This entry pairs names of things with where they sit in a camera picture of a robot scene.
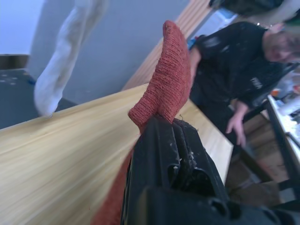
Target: man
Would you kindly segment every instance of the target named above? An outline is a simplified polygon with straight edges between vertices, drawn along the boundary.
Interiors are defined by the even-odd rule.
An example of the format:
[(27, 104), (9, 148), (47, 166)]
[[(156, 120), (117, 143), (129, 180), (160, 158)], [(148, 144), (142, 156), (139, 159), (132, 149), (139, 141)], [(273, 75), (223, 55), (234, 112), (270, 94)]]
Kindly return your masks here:
[[(238, 22), (199, 38), (190, 51), (191, 100), (235, 145), (244, 147), (242, 121), (300, 61), (300, 38)], [(237, 99), (235, 112), (228, 105)]]

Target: white wall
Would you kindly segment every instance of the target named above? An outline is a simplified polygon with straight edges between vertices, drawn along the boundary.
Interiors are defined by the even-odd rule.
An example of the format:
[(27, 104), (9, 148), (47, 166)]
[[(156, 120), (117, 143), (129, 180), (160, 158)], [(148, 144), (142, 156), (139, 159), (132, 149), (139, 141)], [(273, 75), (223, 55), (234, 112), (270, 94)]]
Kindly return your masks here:
[(29, 54), (44, 0), (0, 0), (0, 54)]

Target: gray wall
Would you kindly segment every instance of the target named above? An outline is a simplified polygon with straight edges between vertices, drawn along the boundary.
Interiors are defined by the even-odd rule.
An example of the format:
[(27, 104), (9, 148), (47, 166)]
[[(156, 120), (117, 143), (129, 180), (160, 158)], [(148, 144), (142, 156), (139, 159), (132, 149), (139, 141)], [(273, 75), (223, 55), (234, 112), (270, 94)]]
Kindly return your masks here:
[[(81, 104), (121, 90), (189, 0), (110, 0), (102, 21), (84, 43), (64, 98)], [(46, 1), (31, 50), (29, 73), (42, 73), (73, 0)]]

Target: white fabric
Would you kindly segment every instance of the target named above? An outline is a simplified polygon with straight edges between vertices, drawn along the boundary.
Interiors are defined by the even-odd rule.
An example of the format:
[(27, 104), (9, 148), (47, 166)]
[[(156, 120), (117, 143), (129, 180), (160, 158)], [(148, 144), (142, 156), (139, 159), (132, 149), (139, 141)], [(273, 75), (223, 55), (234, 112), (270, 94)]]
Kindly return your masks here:
[(74, 8), (58, 33), (54, 54), (35, 85), (34, 102), (41, 116), (51, 116), (56, 110), (80, 47), (106, 6), (107, 0), (75, 0)]

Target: wooden board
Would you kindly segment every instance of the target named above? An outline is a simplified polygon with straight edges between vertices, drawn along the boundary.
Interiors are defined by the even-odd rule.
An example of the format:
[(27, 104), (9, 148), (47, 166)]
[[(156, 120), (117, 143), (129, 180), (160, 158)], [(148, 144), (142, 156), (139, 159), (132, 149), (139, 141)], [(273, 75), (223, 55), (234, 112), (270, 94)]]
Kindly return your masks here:
[[(0, 224), (90, 224), (139, 137), (127, 113), (145, 89), (140, 86), (57, 112), (51, 119), (0, 130)], [(199, 129), (225, 181), (232, 145), (190, 101), (180, 114)]]
[[(200, 22), (211, 11), (211, 8), (209, 8), (209, 2), (210, 0), (190, 0), (189, 4), (181, 12), (175, 22), (181, 29), (185, 38), (192, 35)], [(161, 38), (159, 43), (154, 47), (152, 52), (150, 52), (135, 74), (125, 84), (123, 90), (137, 87), (150, 81), (160, 57), (162, 46), (163, 39)]]

